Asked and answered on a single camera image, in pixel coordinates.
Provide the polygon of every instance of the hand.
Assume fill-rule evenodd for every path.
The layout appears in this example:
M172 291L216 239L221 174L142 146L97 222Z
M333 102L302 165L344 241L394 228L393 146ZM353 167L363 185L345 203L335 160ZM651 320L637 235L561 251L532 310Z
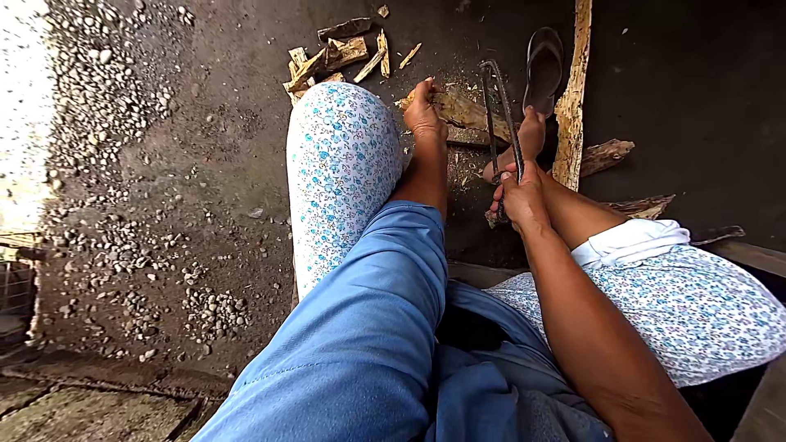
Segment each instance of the hand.
M516 171L516 163L508 164L505 170L501 176L502 185L494 192L494 203L490 210L496 212L499 209L499 200L504 190L505 214L523 238L527 233L551 227L549 213L545 210L543 201L543 183L538 175L538 164L525 160L520 182L516 182L516 176L511 173Z
M437 110L431 104L432 94L442 92L442 88L434 83L432 77L421 81L415 86L415 98L404 112L404 123L418 138L434 138L440 143L447 140L447 124L437 116Z

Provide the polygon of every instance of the bare foot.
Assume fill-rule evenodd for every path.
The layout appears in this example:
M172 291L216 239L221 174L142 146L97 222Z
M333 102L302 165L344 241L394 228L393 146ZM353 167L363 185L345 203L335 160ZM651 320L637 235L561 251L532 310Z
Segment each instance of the bare foot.
M532 106L527 106L524 109L524 122L521 123L517 136L521 145L521 156L525 160L534 160L543 150L545 116L542 113L537 113ZM513 146L511 145L501 155L497 156L497 164L500 168L499 173L505 171L504 167L506 164L511 164L514 161ZM494 165L491 161L483 168L483 179L487 182L494 182Z

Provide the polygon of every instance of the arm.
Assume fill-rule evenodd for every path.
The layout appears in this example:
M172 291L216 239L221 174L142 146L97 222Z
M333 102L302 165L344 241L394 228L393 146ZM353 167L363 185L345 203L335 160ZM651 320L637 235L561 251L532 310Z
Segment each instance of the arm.
M552 229L537 164L503 174L505 210L521 235L554 357L618 440L711 440L637 331Z

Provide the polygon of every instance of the person's leg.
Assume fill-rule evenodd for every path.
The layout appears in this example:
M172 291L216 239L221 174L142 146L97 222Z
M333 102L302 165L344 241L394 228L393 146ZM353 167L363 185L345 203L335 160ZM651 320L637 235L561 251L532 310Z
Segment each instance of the person's leg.
M545 121L542 114L536 114L530 108L525 109L525 115L526 118L518 133L521 153L525 160L534 161L543 149ZM507 157L512 158L511 149L500 155L501 160L506 160ZM508 170L515 171L515 164L508 164ZM589 237L628 220L628 217L622 213L606 208L559 184L541 168L538 168L538 173L543 182L543 195L551 225L571 250L587 241ZM490 177L490 167L486 166L484 178L490 180ZM497 211L497 201L501 195L502 187L499 186L494 193L494 203L490 207L492 212Z
M401 176L390 109L349 83L319 83L292 110L287 175L298 296L338 267Z
M786 350L783 304L746 271L703 250L674 245L645 260L584 270L636 328L677 387L767 363ZM486 292L521 312L545 338L532 274Z

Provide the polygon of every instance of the white cloth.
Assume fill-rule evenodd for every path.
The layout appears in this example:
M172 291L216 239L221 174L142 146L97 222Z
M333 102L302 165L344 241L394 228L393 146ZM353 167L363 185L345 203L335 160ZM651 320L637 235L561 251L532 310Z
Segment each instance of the white cloth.
M630 219L589 237L571 254L578 265L598 269L646 260L668 252L673 245L689 242L688 229L673 219Z

